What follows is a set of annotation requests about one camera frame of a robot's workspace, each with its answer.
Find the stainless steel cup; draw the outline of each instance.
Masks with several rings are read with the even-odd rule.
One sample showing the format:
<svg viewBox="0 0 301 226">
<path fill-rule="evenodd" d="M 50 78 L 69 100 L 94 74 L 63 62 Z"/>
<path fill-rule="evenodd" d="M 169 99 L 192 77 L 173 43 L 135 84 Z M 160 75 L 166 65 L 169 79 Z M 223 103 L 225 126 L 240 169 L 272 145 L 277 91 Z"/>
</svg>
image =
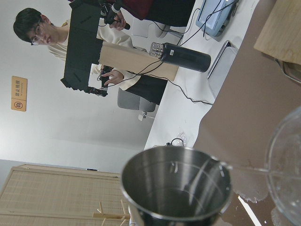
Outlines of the stainless steel cup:
<svg viewBox="0 0 301 226">
<path fill-rule="evenodd" d="M 121 190 L 139 226 L 211 225 L 232 194 L 230 174 L 219 161 L 179 146 L 135 155 L 123 168 Z"/>
</svg>

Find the silver bottle lid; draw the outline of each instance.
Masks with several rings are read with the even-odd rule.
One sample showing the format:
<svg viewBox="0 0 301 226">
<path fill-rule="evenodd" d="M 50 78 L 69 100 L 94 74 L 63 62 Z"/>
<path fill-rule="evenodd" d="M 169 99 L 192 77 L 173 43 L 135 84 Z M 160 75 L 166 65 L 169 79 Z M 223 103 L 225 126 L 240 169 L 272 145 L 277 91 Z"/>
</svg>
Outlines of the silver bottle lid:
<svg viewBox="0 0 301 226">
<path fill-rule="evenodd" d="M 161 58 L 163 53 L 163 44 L 153 42 L 150 46 L 150 55 L 152 57 Z"/>
</svg>

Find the glasses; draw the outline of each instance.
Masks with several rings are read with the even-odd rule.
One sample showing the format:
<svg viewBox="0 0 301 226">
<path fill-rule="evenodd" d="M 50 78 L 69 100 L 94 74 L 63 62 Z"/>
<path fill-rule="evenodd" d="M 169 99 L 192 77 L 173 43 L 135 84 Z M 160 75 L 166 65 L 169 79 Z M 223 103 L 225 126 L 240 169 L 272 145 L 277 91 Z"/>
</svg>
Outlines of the glasses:
<svg viewBox="0 0 301 226">
<path fill-rule="evenodd" d="M 38 21 L 37 26 L 34 29 L 35 36 L 32 38 L 32 46 L 37 46 L 39 44 L 40 38 L 37 35 L 42 34 L 42 27 L 39 25 L 40 21 Z"/>
</svg>

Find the wall sign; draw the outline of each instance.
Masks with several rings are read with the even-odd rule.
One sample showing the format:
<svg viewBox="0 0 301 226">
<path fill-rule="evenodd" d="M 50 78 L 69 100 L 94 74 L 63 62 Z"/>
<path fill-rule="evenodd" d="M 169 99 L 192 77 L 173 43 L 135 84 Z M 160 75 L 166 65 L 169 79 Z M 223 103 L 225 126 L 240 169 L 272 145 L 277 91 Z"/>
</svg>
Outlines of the wall sign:
<svg viewBox="0 0 301 226">
<path fill-rule="evenodd" d="M 16 76 L 11 77 L 11 109 L 26 111 L 27 79 Z"/>
</svg>

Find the black bottle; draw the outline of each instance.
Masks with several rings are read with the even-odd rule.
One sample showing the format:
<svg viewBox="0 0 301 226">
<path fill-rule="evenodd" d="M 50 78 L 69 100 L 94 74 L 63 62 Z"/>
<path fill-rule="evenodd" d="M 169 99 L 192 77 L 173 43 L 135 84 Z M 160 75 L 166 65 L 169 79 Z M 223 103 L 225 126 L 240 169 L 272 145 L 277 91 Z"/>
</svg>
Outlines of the black bottle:
<svg viewBox="0 0 301 226">
<path fill-rule="evenodd" d="M 208 54 L 170 43 L 158 44 L 153 42 L 150 55 L 165 63 L 185 67 L 199 72 L 208 70 L 211 57 Z"/>
</svg>

